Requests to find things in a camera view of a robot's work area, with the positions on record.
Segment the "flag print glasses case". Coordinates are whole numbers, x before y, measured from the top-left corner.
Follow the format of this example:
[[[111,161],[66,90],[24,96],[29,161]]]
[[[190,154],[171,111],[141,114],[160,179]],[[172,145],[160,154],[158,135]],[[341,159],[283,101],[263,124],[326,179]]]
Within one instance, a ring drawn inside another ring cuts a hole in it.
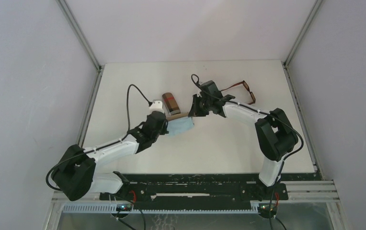
[[[185,117],[189,117],[188,115],[189,113],[180,113],[180,114],[175,114],[175,115],[171,115],[171,116],[167,116],[166,119],[168,121],[172,121],[172,120],[176,120],[176,119],[180,119],[180,118],[185,118]]]

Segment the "brown striped glasses case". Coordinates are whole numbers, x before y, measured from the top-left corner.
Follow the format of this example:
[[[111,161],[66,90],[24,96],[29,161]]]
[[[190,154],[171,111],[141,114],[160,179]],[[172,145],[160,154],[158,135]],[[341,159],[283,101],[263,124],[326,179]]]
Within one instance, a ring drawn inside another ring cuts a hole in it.
[[[162,95],[162,99],[170,115],[177,115],[181,113],[178,103],[176,102],[172,93],[164,93]]]

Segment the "brown tortoise sunglasses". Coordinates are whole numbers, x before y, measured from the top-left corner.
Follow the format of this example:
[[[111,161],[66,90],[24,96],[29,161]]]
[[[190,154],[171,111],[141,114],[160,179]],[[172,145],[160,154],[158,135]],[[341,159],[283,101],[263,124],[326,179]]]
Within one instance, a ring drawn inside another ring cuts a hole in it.
[[[221,91],[225,92],[225,91],[228,91],[228,90],[230,90],[232,88],[236,88],[236,87],[242,87],[245,90],[245,92],[247,93],[247,95],[250,97],[251,100],[248,102],[248,105],[253,105],[256,103],[256,98],[255,98],[254,93],[251,91],[249,85],[244,80],[234,83],[234,84],[230,85],[229,87],[222,89]]]

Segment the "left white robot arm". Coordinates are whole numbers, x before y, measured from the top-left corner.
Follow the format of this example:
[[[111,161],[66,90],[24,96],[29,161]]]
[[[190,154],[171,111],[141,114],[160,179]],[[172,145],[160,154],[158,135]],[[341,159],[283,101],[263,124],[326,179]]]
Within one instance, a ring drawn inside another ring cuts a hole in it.
[[[125,137],[101,146],[83,149],[75,144],[65,151],[59,163],[47,174],[70,201],[88,193],[117,193],[126,179],[119,172],[102,173],[100,169],[120,158],[140,153],[167,134],[168,120],[160,111],[147,115],[146,121],[129,130]]]

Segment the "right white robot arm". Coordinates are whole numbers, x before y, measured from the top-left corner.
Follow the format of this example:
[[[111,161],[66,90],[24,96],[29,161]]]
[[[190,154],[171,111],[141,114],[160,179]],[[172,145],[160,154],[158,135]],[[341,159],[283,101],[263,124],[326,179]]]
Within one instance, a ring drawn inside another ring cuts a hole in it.
[[[295,152],[295,145],[302,140],[285,112],[280,108],[264,112],[239,102],[232,95],[223,95],[212,80],[205,83],[194,80],[193,83],[199,92],[193,95],[189,116],[205,117],[214,113],[254,126],[260,150],[264,155],[259,182],[266,187],[278,183],[285,159]]]

